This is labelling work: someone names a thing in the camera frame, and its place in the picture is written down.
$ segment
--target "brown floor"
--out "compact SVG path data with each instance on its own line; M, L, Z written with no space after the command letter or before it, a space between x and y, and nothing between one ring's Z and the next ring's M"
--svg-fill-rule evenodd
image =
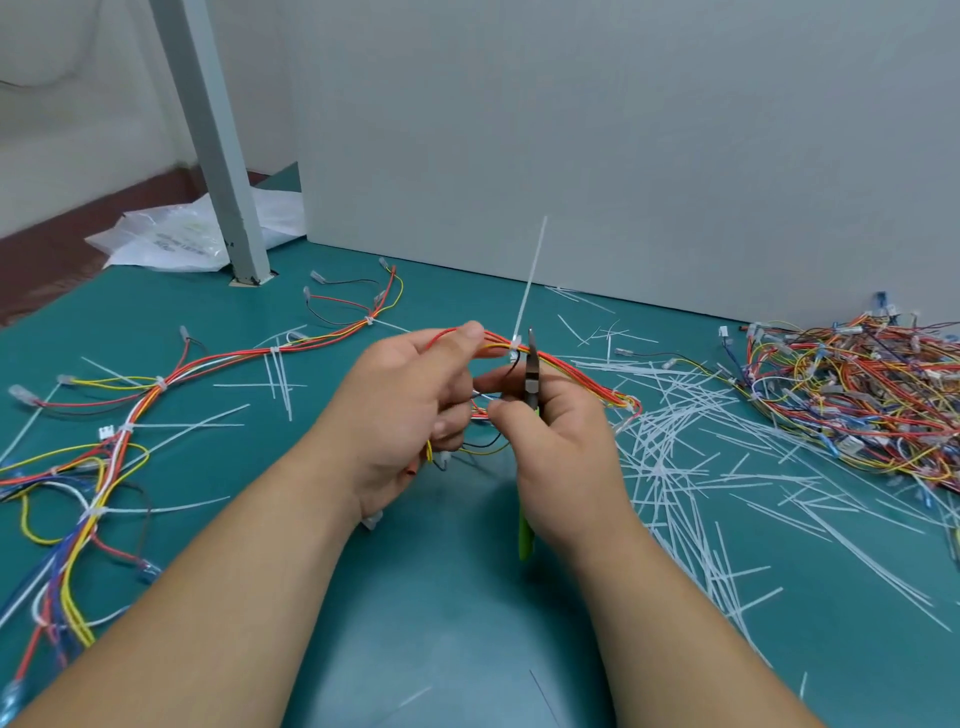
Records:
M267 177L249 174L251 184ZM205 192L197 168L179 167L0 238L0 328L100 273L107 257L84 239L125 211L189 203Z

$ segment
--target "workbench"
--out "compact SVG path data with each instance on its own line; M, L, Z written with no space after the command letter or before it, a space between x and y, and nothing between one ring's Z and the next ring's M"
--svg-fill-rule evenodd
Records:
M297 189L296 170L286 170L264 186ZM551 255L549 239L542 255ZM227 273L109 268L0 331L0 381L4 389L19 383L44 396L58 374L98 374L81 356L125 375L165 375L180 356L181 325L211 352L250 346L301 325L319 332L303 304L302 288L311 284L312 269L328 279L383 278L376 255L305 240L273 250L271 262L279 275L258 290L228 286ZM404 279L405 293L384 321L413 329L477 319L490 330L508 337L512 333L522 283L392 262ZM699 361L722 356L719 325L729 324L734 333L738 325L638 303L587 298L615 314L533 286L524 325L535 328L543 351L606 354L605 341L578 346L558 314L581 335L618 321L619 330L658 342L629 340L632 349L681 352ZM284 357L289 382L307 385L292 392L293 422L288 422L280 398L272 398L268 387L212 386L266 381L259 360L177 387L150 410L146 422L192 423L249 403L249 408L224 419L244 426L190 433L159 451L136 482L149 491L154 507L237 494L313 423L360 352L394 333L374 324L330 348ZM617 346L627 346L627 341ZM742 346L742 334L736 334L735 342ZM486 366L490 365L478 363L478 371ZM589 374L608 386L619 379ZM624 389L640 397L647 409L662 406L650 389L631 389L629 383ZM753 411L746 403L742 407L743 413ZM0 401L0 446L28 416L29 411L13 399ZM99 425L119 421L120 411L90 417L41 416L14 455L94 442ZM487 442L491 432L489 426L474 425L469 439ZM150 430L137 432L136 439L149 446L169 434ZM684 434L703 452L714 452L715 442L701 443L710 437L696 428ZM726 445L722 456L710 464L712 471L723 473L744 451ZM690 463L702 460L695 453L689 455ZM588 616L569 578L543 544L538 544L530 563L521 565L516 558L515 467L510 449L485 458L457 454L445 473L423 468L374 532L358 529L330 584L286 726L613 726ZM762 465L755 463L755 470L766 473L777 467L788 472L790 465L778 466L769 458ZM845 486L855 492L867 488L840 469L832 476L844 478ZM882 478L874 480L879 483ZM226 502L156 515L144 556L166 566ZM113 503L140 507L136 493L125 489L118 491ZM792 690L798 690L808 673L805 700L828 725L956 724L954 696L960 678L954 659L956 634L925 617L840 545L783 527L726 494L711 496L702 507L711 520L723 524L736 568L771 566L742 583L744 601L784 587L776 598L747 612L745 619L756 644ZM76 502L53 491L36 495L32 513L34 530L46 537L65 533L78 515ZM17 505L0 508L4 595L43 552L22 537L18 518ZM937 617L960 629L960 574L933 527L920 535L859 514L830 518L842 523L843 533L879 563L931 595ZM102 538L132 547L141 523L134 516L107 518ZM117 566L91 548L78 562L73 583L88 619L129 603L145 588L133 569ZM0 682L12 676L30 628L28 610L21 609L0 631ZM43 647L30 673L31 686L39 690L53 675L51 654ZM697 686L688 689L695 692Z

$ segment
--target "plastic bag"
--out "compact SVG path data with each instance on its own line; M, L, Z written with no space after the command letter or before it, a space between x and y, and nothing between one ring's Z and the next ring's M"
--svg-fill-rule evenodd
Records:
M251 188L267 250L306 235L299 192ZM219 271L230 263L227 244L208 194L190 205L125 212L108 231L86 242L109 255L104 265L139 265L155 271Z

